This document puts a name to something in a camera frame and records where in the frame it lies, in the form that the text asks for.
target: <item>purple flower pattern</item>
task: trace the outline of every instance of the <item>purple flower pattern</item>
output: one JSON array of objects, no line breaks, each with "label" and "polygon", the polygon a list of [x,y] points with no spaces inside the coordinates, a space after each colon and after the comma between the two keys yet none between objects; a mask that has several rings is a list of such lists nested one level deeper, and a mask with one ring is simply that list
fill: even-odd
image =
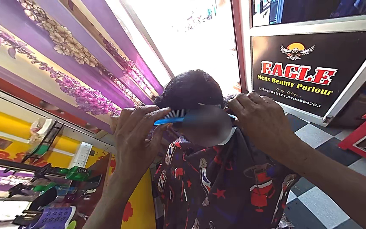
[{"label": "purple flower pattern", "polygon": [[17,0],[24,9],[24,13],[39,27],[49,32],[50,39],[56,44],[54,49],[63,55],[72,56],[79,64],[87,64],[93,68],[98,68],[99,72],[109,77],[115,87],[121,91],[135,105],[144,105],[121,81],[107,70],[82,44],[80,44],[72,33],[56,20],[50,17],[33,0]]},{"label": "purple flower pattern", "polygon": [[38,64],[39,69],[48,71],[51,78],[60,86],[60,90],[69,96],[75,98],[77,108],[90,112],[93,115],[99,114],[115,114],[119,115],[121,109],[115,105],[110,99],[107,99],[101,94],[100,91],[94,90],[81,85],[78,80],[64,74],[61,71],[55,70],[53,67],[48,66],[47,63],[42,62],[33,55],[33,52],[26,48],[27,44],[22,41],[16,40],[12,35],[0,30],[0,46],[11,46],[8,49],[9,55],[15,58],[16,53],[25,54],[28,59],[31,60],[31,64]]},{"label": "purple flower pattern", "polygon": [[114,46],[114,44],[105,39],[101,34],[100,37],[103,39],[105,49],[123,67],[124,75],[129,76],[147,95],[149,95],[149,97],[154,99],[154,94],[151,91],[153,87],[136,68],[135,63],[132,60],[127,61],[127,59],[118,52],[118,49]]}]

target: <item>black sign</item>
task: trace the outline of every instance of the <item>black sign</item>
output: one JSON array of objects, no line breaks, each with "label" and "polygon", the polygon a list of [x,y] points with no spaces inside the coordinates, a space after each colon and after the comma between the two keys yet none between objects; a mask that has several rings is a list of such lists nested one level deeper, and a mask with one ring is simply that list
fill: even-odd
[{"label": "black sign", "polygon": [[366,59],[366,32],[252,37],[253,90],[323,117]]}]

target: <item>comb teeth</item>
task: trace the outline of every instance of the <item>comb teeth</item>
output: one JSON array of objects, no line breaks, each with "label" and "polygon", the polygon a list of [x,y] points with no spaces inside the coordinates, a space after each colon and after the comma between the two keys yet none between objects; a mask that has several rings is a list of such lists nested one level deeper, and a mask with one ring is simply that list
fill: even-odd
[{"label": "comb teeth", "polygon": [[187,113],[190,112],[190,109],[180,109],[180,110],[171,110],[169,114],[161,119],[171,119],[171,118],[184,118]]}]

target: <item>barber's hand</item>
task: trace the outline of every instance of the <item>barber's hand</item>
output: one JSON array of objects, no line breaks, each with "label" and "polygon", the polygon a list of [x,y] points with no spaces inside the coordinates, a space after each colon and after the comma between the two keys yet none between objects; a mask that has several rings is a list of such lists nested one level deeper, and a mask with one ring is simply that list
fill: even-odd
[{"label": "barber's hand", "polygon": [[117,118],[113,117],[115,129],[115,172],[130,183],[138,183],[149,168],[161,147],[162,133],[168,123],[157,126],[152,139],[146,139],[153,124],[167,115],[170,108],[159,109],[158,106],[139,106],[125,108]]},{"label": "barber's hand", "polygon": [[241,93],[228,101],[240,126],[255,146],[277,159],[282,147],[300,139],[293,133],[282,107],[267,96],[256,92]]}]

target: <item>eagle logo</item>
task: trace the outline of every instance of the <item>eagle logo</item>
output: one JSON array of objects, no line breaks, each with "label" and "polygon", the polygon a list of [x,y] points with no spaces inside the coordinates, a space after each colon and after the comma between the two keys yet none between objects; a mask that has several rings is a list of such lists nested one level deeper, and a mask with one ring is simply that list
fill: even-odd
[{"label": "eagle logo", "polygon": [[301,43],[293,43],[288,47],[283,47],[281,45],[281,52],[287,55],[287,59],[289,60],[300,60],[301,55],[308,55],[313,52],[315,45],[306,49],[304,45]]}]

